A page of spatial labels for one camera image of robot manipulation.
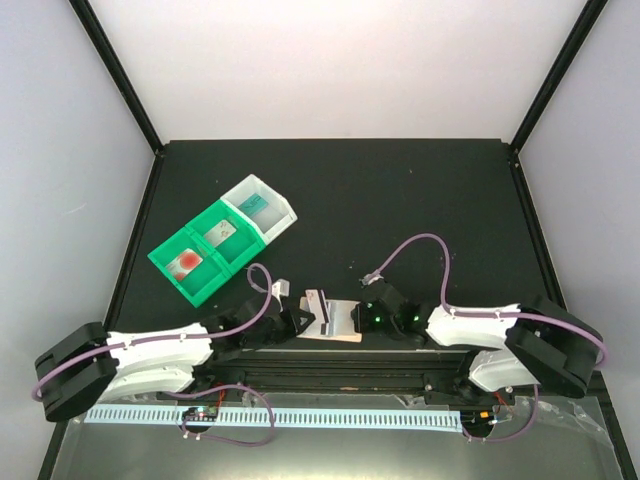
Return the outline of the black frame post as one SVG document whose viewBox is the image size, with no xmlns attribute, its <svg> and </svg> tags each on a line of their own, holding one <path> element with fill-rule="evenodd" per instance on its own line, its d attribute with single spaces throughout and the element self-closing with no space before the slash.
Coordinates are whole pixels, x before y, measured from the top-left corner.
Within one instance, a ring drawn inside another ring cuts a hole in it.
<svg viewBox="0 0 640 480">
<path fill-rule="evenodd" d="M 608 0 L 588 0 L 585 2 L 510 142 L 510 149 L 516 154 L 523 150 L 607 4 Z"/>
<path fill-rule="evenodd" d="M 124 100 L 151 150 L 155 154 L 161 152 L 163 150 L 163 143 L 91 3 L 87 0 L 70 0 L 69 4 L 88 35 L 103 65 L 106 67 L 120 96 Z"/>
</svg>

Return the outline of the red dot card in bin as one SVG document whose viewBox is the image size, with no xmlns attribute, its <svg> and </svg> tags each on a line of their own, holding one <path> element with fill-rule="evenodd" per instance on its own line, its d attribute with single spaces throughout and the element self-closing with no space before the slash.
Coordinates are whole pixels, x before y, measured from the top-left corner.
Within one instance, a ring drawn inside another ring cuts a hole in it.
<svg viewBox="0 0 640 480">
<path fill-rule="evenodd" d="M 202 257 L 196 251 L 187 248 L 171 260 L 166 269 L 177 282 L 182 282 L 202 261 Z"/>
</svg>

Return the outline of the white translucent bin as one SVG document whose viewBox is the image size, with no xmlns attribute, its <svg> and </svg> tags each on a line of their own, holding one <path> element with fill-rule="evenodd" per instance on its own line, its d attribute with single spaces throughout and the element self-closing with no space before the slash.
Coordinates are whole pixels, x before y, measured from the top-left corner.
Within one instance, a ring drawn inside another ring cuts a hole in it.
<svg viewBox="0 0 640 480">
<path fill-rule="evenodd" d="M 288 200 L 254 174 L 225 192 L 221 200 L 246 220 L 266 245 L 298 219 Z"/>
</svg>

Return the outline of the green bin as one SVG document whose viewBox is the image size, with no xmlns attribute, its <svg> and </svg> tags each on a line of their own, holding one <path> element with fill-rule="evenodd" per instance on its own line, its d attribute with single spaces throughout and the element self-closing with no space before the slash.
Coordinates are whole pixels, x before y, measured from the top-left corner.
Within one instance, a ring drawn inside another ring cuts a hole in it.
<svg viewBox="0 0 640 480">
<path fill-rule="evenodd" d="M 194 231 L 179 229 L 153 249 L 148 259 L 193 306 L 200 307 L 230 278 L 222 256 Z"/>
<path fill-rule="evenodd" d="M 256 229 L 223 200 L 217 200 L 190 220 L 186 227 L 207 251 L 216 254 L 234 275 L 248 265 L 266 244 Z"/>
</svg>

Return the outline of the green bin middle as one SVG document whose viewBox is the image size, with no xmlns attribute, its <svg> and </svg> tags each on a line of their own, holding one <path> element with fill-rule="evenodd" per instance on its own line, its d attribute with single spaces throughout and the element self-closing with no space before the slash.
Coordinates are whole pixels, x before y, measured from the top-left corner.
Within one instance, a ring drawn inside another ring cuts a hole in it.
<svg viewBox="0 0 640 480">
<path fill-rule="evenodd" d="M 248 265 L 266 244 L 256 229 L 223 200 L 217 200 L 190 220 L 186 227 L 207 251 L 216 254 L 234 275 Z"/>
</svg>

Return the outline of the green bin near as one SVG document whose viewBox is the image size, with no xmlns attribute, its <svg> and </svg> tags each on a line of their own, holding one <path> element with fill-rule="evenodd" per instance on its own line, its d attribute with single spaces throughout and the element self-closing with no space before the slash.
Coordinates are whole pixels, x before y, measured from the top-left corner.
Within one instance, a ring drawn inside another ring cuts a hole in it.
<svg viewBox="0 0 640 480">
<path fill-rule="evenodd" d="M 153 249 L 148 259 L 193 306 L 200 307 L 230 278 L 222 256 L 194 231 L 179 229 Z"/>
</svg>

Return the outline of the floral card in bin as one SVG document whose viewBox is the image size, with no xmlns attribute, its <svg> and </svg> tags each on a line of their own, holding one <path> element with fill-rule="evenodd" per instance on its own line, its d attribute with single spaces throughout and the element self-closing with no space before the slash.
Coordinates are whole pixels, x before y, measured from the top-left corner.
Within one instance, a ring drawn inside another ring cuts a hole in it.
<svg viewBox="0 0 640 480">
<path fill-rule="evenodd" d="M 217 247 L 236 233 L 237 229 L 228 220 L 223 219 L 204 234 L 205 240 Z"/>
</svg>

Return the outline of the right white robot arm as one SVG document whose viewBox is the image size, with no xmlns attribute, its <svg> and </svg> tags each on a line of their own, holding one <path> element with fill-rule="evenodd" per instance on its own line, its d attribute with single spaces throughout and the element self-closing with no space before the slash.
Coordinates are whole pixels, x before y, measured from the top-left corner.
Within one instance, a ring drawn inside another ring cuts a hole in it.
<svg viewBox="0 0 640 480">
<path fill-rule="evenodd" d="M 581 398 L 602 360 L 603 338 L 543 296 L 506 306 L 470 308 L 409 301 L 379 278 L 350 312 L 361 334 L 397 335 L 417 347 L 464 347 L 455 372 L 427 375 L 432 396 L 479 406 L 510 387 L 540 386 Z"/>
</svg>

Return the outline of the floral credit card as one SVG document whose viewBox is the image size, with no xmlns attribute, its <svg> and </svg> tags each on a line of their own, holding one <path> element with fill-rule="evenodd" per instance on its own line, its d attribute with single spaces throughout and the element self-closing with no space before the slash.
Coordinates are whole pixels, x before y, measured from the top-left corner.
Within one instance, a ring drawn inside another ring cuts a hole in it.
<svg viewBox="0 0 640 480">
<path fill-rule="evenodd" d="M 329 323 L 329 314 L 323 290 L 307 289 L 305 296 L 300 299 L 300 308 L 314 315 L 320 324 Z"/>
</svg>

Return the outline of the right black frame post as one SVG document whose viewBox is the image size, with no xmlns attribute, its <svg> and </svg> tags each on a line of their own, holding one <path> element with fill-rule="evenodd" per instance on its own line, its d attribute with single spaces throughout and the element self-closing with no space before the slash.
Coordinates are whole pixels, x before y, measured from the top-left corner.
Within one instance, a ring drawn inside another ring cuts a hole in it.
<svg viewBox="0 0 640 480">
<path fill-rule="evenodd" d="M 608 0 L 588 0 L 585 2 L 510 142 L 510 149 L 516 154 L 523 150 L 607 4 Z"/>
</svg>

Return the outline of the controller board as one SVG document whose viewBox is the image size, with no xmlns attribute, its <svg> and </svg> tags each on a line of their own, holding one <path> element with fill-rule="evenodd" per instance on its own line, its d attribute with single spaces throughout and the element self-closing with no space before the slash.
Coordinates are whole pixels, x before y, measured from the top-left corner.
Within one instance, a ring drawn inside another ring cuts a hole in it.
<svg viewBox="0 0 640 480">
<path fill-rule="evenodd" d="M 192 406 L 182 414 L 183 422 L 214 422 L 218 417 L 215 406 Z"/>
<path fill-rule="evenodd" d="M 496 425 L 511 421 L 513 416 L 508 410 L 504 412 L 500 410 L 463 410 L 460 412 L 460 418 L 465 425 Z"/>
</svg>

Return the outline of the left controller board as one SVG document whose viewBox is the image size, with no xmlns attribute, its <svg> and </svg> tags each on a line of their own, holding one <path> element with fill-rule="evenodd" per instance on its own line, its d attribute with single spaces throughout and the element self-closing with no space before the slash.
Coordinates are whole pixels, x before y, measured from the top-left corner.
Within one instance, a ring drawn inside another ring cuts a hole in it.
<svg viewBox="0 0 640 480">
<path fill-rule="evenodd" d="M 214 422 L 218 417 L 215 406 L 192 406 L 182 414 L 183 422 Z"/>
</svg>

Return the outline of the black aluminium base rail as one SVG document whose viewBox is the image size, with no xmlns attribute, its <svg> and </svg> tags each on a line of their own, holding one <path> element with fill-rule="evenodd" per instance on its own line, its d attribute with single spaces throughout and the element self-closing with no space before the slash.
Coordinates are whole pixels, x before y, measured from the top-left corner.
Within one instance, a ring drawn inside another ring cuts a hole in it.
<svg viewBox="0 0 640 480">
<path fill-rule="evenodd" d="M 464 350 L 245 350 L 197 366 L 180 394 L 241 384 L 260 393 L 424 395 L 462 374 Z"/>
</svg>

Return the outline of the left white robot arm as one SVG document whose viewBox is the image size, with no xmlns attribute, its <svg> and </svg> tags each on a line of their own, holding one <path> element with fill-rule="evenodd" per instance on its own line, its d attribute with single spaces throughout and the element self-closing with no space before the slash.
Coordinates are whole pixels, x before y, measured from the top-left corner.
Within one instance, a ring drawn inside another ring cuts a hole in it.
<svg viewBox="0 0 640 480">
<path fill-rule="evenodd" d="M 91 322 L 46 350 L 35 361 L 32 392 L 47 421 L 78 416 L 97 403 L 147 392 L 186 392 L 207 397 L 213 372 L 202 365 L 235 358 L 244 349 L 284 343 L 315 321 L 301 300 L 257 296 L 176 329 L 122 333 Z"/>
</svg>

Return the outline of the left black frame post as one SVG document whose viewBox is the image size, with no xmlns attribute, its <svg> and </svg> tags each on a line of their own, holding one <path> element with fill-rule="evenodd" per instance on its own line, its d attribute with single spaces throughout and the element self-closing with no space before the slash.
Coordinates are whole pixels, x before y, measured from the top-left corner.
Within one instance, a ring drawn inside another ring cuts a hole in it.
<svg viewBox="0 0 640 480">
<path fill-rule="evenodd" d="M 70 0 L 69 4 L 88 35 L 103 65 L 106 67 L 120 96 L 124 100 L 151 150 L 155 154 L 161 152 L 163 150 L 163 143 L 91 3 L 87 0 Z"/>
</svg>

